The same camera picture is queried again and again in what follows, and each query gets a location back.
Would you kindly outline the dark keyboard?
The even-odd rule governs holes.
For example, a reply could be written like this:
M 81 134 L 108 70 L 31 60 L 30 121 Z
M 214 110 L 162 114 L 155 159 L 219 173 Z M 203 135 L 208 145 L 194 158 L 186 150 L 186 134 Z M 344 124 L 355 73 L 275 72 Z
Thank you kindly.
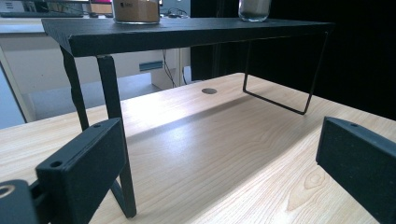
M 2 18 L 83 18 L 83 14 L 64 12 L 0 12 Z

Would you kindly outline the metal-lidded jar of brown powder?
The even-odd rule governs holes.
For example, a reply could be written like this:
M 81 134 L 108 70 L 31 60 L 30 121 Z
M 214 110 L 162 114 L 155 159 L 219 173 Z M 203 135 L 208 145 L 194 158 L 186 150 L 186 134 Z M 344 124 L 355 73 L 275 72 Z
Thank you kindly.
M 160 22 L 159 0 L 113 0 L 112 7 L 114 20 L 118 23 Z

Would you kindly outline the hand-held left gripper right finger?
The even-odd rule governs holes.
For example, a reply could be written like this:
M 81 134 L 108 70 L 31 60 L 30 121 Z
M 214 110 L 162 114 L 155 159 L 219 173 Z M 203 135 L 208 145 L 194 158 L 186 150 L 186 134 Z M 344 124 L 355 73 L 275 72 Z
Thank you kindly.
M 396 224 L 396 143 L 326 117 L 316 162 L 380 224 Z

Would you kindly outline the grey-blue strip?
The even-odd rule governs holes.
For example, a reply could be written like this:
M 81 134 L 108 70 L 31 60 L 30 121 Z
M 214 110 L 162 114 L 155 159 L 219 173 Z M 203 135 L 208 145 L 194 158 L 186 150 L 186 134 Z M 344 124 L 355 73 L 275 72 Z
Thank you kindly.
M 163 67 L 162 61 L 146 62 L 139 64 L 139 71 L 144 72 L 149 70 L 161 69 L 162 67 Z

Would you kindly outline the white-lidded glass shaker jar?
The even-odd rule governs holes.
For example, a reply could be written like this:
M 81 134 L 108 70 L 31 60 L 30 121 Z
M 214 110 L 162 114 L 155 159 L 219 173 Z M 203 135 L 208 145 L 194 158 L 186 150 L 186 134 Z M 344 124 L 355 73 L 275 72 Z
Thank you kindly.
M 239 0 L 238 16 L 243 21 L 265 21 L 272 0 Z

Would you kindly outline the black metal shelf rack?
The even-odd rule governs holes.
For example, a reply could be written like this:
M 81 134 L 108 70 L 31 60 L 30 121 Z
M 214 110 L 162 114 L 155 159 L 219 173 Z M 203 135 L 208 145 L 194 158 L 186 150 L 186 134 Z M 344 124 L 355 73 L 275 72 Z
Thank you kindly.
M 44 19 L 45 33 L 60 46 L 64 70 L 80 126 L 89 127 L 75 59 L 97 59 L 109 118 L 120 118 L 120 96 L 112 56 L 117 53 L 157 49 L 182 49 L 228 42 L 298 35 L 329 35 L 332 22 L 269 19 L 264 22 L 237 18 L 164 19 L 158 24 L 116 23 L 111 19 Z

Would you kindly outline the black curtain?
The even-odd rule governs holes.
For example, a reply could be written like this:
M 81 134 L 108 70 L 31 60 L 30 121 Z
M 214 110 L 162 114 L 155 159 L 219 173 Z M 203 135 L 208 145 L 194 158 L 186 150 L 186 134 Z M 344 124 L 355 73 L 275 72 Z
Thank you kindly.
M 305 35 L 191 49 L 191 76 L 250 74 L 396 120 L 396 0 L 272 0 L 273 19 L 327 21 Z

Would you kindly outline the white background desk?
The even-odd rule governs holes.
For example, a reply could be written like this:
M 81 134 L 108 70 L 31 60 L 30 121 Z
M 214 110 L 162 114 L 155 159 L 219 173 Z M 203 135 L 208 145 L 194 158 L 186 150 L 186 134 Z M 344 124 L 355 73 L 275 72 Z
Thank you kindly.
M 113 56 L 122 100 L 179 87 L 189 80 L 190 51 L 167 49 Z M 139 64 L 162 61 L 140 72 Z M 39 19 L 0 18 L 0 64 L 27 121 L 75 110 L 63 55 Z

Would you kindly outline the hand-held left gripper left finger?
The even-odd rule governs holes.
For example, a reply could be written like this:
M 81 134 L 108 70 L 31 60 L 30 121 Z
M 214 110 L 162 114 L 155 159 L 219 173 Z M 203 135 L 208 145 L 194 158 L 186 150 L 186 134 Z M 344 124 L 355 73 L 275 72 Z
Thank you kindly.
M 119 119 L 96 123 L 35 168 L 51 224 L 88 224 L 126 163 Z

